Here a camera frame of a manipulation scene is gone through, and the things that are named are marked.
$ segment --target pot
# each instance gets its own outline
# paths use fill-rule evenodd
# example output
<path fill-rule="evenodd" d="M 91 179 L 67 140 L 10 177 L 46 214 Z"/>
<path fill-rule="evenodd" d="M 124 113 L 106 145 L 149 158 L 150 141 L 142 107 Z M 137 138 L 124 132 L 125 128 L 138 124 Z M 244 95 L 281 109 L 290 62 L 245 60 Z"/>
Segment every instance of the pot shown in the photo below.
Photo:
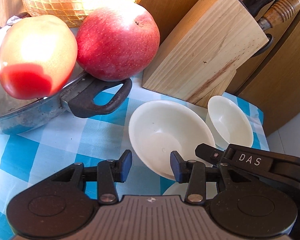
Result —
<path fill-rule="evenodd" d="M 7 30 L 21 18 L 20 14 L 8 20 L 7 26 L 0 28 L 0 45 Z M 104 106 L 93 103 L 95 96 L 103 90 L 123 84 L 110 102 Z M 32 100 L 19 100 L 9 96 L 0 85 L 0 133 L 18 134 L 40 127 L 65 111 L 80 118 L 110 114 L 128 97 L 132 88 L 131 79 L 105 82 L 83 71 L 76 63 L 72 76 L 57 94 Z"/>

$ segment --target tablecloth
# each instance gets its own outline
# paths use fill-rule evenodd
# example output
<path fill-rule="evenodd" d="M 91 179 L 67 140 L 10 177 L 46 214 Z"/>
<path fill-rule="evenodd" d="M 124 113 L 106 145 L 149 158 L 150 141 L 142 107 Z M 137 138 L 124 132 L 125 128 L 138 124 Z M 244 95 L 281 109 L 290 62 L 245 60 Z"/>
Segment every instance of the tablecloth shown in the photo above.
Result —
<path fill-rule="evenodd" d="M 105 159 L 118 159 L 126 149 L 133 152 L 133 164 L 125 183 L 117 183 L 119 197 L 132 195 L 162 195 L 174 181 L 165 179 L 137 157 L 128 135 L 128 124 L 134 110 L 144 102 L 165 99 L 178 102 L 205 119 L 207 109 L 179 99 L 161 95 L 141 87 L 142 74 L 132 78 L 129 98 L 112 114 L 81 119 L 69 112 L 48 124 L 19 135 L 0 135 L 0 240 L 13 233 L 5 216 L 10 199 L 27 187 L 74 163 L 95 166 Z M 106 104 L 118 87 L 100 93 L 94 99 Z M 263 113 L 254 105 L 224 93 L 247 115 L 253 129 L 253 148 L 269 150 L 262 128 Z M 96 182 L 88 182 L 86 194 L 96 198 Z"/>

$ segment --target bowl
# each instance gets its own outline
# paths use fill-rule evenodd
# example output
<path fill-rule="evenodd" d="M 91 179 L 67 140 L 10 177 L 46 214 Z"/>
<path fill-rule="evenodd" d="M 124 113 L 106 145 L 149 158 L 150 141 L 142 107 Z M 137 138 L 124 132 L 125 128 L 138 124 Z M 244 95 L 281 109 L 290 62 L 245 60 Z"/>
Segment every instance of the bowl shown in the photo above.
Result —
<path fill-rule="evenodd" d="M 180 195 L 185 200 L 188 183 L 174 183 L 163 193 L 166 195 Z M 213 199 L 218 194 L 216 182 L 206 182 L 206 199 Z"/>
<path fill-rule="evenodd" d="M 181 104 L 154 100 L 139 106 L 129 122 L 131 145 L 142 162 L 155 173 L 175 180 L 170 153 L 178 151 L 184 160 L 197 160 L 195 149 L 201 143 L 215 147 L 205 122 Z"/>
<path fill-rule="evenodd" d="M 208 102 L 206 124 L 216 145 L 226 149 L 229 144 L 251 147 L 253 132 L 244 112 L 231 100 L 214 96 Z"/>

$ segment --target wooden knife block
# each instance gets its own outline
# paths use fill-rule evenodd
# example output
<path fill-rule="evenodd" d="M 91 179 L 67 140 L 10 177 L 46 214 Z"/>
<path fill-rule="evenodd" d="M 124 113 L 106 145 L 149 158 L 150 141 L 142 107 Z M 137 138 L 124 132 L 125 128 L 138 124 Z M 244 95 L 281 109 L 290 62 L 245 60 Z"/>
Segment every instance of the wooden knife block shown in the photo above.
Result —
<path fill-rule="evenodd" d="M 199 0 L 159 47 L 142 86 L 205 106 L 267 42 L 239 0 Z"/>

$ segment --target screw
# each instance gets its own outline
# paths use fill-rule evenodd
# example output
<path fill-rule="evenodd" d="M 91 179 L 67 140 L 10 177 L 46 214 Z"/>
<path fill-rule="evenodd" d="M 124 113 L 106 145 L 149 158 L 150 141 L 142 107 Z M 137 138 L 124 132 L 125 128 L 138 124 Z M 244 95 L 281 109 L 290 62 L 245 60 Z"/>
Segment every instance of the screw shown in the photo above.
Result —
<path fill-rule="evenodd" d="M 203 196 L 201 196 L 199 194 L 191 194 L 188 196 L 188 200 L 190 202 L 200 202 L 203 200 Z"/>
<path fill-rule="evenodd" d="M 102 201 L 102 202 L 112 202 L 112 201 L 114 201 L 116 199 L 116 197 L 115 197 L 115 195 L 113 195 L 113 194 L 103 194 L 103 195 L 101 195 L 101 197 L 100 197 L 100 200 Z"/>

